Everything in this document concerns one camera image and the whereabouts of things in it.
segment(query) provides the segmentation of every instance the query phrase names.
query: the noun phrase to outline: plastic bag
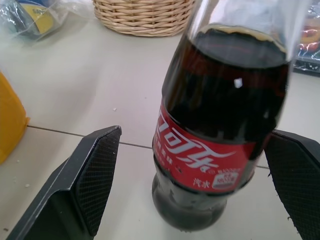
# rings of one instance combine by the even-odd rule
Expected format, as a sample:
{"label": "plastic bag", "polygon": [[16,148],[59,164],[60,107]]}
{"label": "plastic bag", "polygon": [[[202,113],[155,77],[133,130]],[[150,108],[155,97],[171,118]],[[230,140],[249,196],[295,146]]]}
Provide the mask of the plastic bag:
{"label": "plastic bag", "polygon": [[294,67],[320,73],[320,0],[313,0],[308,10]]}
{"label": "plastic bag", "polygon": [[29,118],[19,98],[0,72],[0,164],[24,135]]}
{"label": "plastic bag", "polygon": [[59,0],[0,0],[1,34],[35,41],[59,28],[67,14]]}

